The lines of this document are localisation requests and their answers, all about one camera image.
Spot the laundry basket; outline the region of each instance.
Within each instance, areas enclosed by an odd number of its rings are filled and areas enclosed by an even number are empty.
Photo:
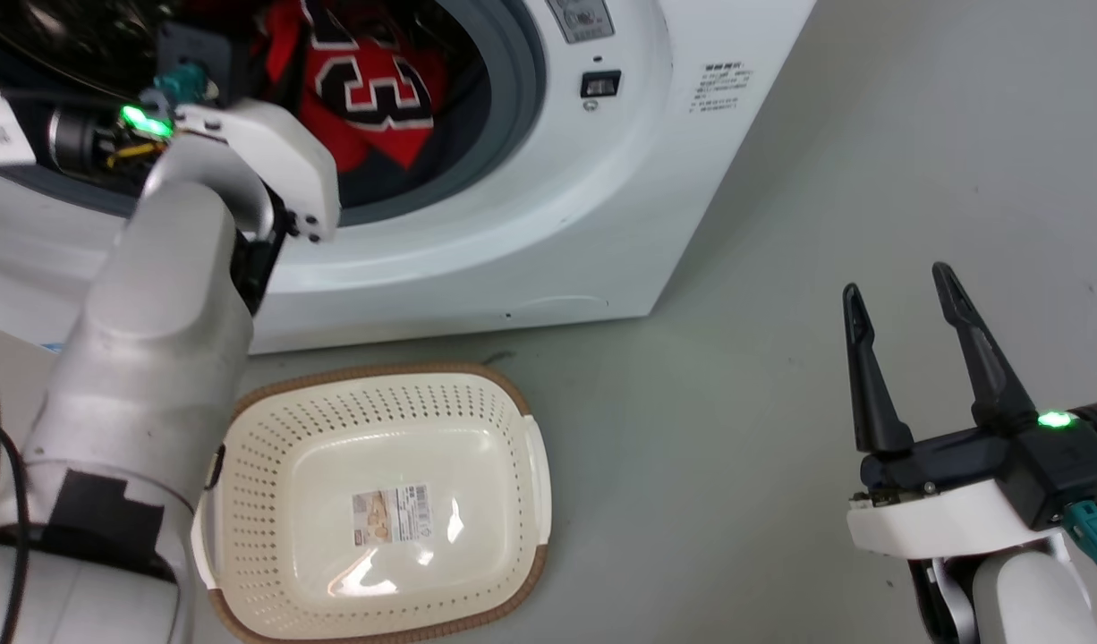
[[[523,602],[551,522],[541,431],[508,380],[372,368],[247,395],[192,547],[245,642],[416,642]]]

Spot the washing machine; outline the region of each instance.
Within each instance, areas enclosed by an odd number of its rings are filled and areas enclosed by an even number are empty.
[[[457,154],[343,194],[330,244],[287,239],[255,353],[647,315],[813,0],[439,4],[486,79]],[[0,329],[58,346],[134,203],[0,167]]]

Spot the clothes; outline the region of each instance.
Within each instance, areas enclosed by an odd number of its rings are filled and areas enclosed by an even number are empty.
[[[275,0],[265,27],[271,84],[304,57],[298,121],[330,150],[338,172],[360,167],[371,147],[406,170],[416,162],[445,98],[441,54],[415,48],[369,0]]]

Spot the green light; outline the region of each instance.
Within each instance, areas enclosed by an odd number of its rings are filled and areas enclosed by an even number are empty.
[[[147,132],[147,134],[162,136],[163,138],[173,134],[173,127],[171,127],[170,123],[163,123],[158,121],[158,118],[150,118],[143,110],[135,105],[124,105],[120,114],[123,115],[123,120],[131,124],[132,127],[140,132]]]
[[[1073,416],[1065,411],[1047,411],[1038,417],[1038,423],[1048,428],[1064,429],[1073,423]]]

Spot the floor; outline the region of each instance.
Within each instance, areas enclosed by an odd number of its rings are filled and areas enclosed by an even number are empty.
[[[968,427],[939,259],[1039,405],[1097,400],[1097,0],[819,0],[651,318],[267,355],[245,389],[471,360],[524,391],[548,566],[450,643],[923,642],[905,563],[844,522],[839,293],[861,285],[916,436]],[[230,639],[204,614],[197,641]]]

